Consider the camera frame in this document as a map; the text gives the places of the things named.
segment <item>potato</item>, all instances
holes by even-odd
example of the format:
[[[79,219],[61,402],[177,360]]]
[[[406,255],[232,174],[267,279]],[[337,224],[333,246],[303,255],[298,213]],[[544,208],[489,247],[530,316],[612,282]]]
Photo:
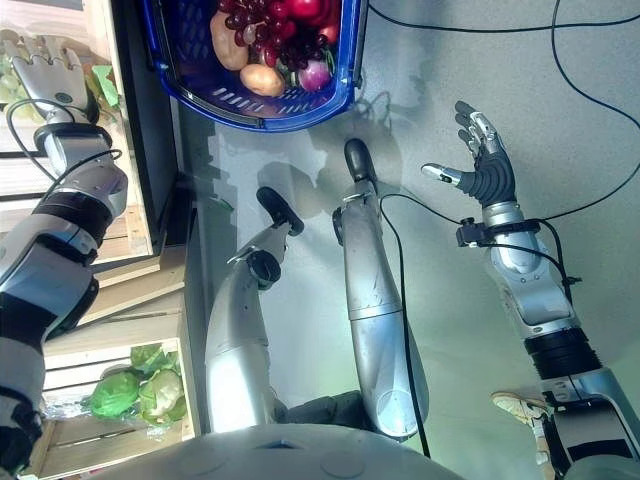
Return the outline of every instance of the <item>potato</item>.
[[[235,31],[229,30],[224,21],[229,14],[218,12],[211,18],[211,40],[216,57],[227,70],[242,70],[249,61],[249,47],[239,47],[233,40]]]
[[[284,78],[275,68],[251,64],[240,71],[240,81],[253,93],[278,97],[284,93]]]

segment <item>red onion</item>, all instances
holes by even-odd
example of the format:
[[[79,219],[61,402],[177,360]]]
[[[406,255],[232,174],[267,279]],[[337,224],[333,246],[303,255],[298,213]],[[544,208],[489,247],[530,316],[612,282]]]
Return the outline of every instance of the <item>red onion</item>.
[[[309,60],[309,65],[304,70],[298,70],[300,86],[307,92],[317,92],[331,81],[331,73],[326,62]]]

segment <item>person's foot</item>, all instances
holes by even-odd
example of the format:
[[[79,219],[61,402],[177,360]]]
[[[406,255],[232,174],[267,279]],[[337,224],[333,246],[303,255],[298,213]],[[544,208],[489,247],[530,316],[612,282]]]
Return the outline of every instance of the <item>person's foot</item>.
[[[495,392],[491,394],[491,401],[502,410],[509,412],[525,425],[534,428],[547,414],[545,403],[542,400],[522,398],[515,393]]]

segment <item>wooden crate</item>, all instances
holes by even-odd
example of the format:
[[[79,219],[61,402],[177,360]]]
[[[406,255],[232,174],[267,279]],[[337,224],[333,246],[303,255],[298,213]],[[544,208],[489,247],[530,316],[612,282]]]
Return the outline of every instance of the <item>wooden crate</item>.
[[[85,66],[113,66],[115,85],[120,95],[120,108],[101,115],[99,125],[111,135],[112,148],[118,148],[123,152],[116,164],[127,174],[129,189],[127,209],[107,230],[96,263],[150,255],[153,249],[135,163],[131,125],[122,87],[109,0],[83,2],[83,11],[2,0],[0,29],[11,29],[19,35],[51,35],[58,38],[62,45],[73,48]],[[14,119],[23,142],[29,150],[34,150],[33,133],[40,125],[30,119]],[[0,115],[0,151],[18,151],[8,131],[4,115]],[[48,159],[38,160],[45,168],[50,169]],[[15,196],[42,194],[49,183],[27,158],[16,156],[0,159],[0,238],[18,221],[28,216],[37,203],[37,199],[21,200]]]
[[[127,266],[101,274],[100,281],[108,286],[100,290],[98,302],[102,296],[103,303],[99,305],[106,308],[108,315],[87,317],[90,321],[75,331],[45,343],[43,399],[51,405],[89,396],[105,369],[130,364],[131,347],[162,343],[165,351],[178,352],[187,416],[161,438],[150,436],[148,425],[141,421],[91,416],[47,421],[27,475],[54,479],[87,472],[200,433],[182,289],[184,248],[166,248],[155,266],[153,261],[138,263],[139,271]],[[149,286],[164,293],[149,298]],[[132,303],[131,295],[122,296],[124,292],[133,296],[138,292],[140,300]]]

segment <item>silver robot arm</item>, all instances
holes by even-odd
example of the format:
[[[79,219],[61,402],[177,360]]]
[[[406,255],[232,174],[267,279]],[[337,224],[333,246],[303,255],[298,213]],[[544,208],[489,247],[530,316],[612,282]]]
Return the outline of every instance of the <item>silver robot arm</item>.
[[[216,295],[207,331],[207,401],[215,433],[275,420],[269,342],[258,293],[279,280],[286,238],[300,234],[304,223],[271,188],[260,188],[256,196],[273,224],[229,260],[232,267]]]
[[[437,164],[422,171],[450,183],[482,205],[482,223],[465,219],[460,246],[490,246],[487,267],[541,378],[553,414],[545,434],[556,471],[564,475],[576,461],[619,455],[640,461],[640,422],[611,370],[591,349],[580,321],[553,280],[548,254],[537,238],[539,226],[525,221],[516,201],[511,163],[496,129],[469,105],[456,104],[459,136],[474,157],[474,172]]]
[[[418,430],[405,355],[402,301],[382,242],[376,174],[366,145],[345,145],[354,184],[333,214],[343,246],[347,307],[365,409],[385,435],[406,439]],[[409,348],[420,422],[429,393],[418,348],[409,330]]]
[[[90,122],[77,56],[51,39],[23,39],[30,58],[4,42],[14,70],[47,125],[35,134],[64,180],[0,241],[0,478],[17,474],[41,434],[42,344],[72,329],[98,293],[88,265],[126,206],[127,178],[109,155],[111,139]],[[64,104],[72,112],[54,102]]]

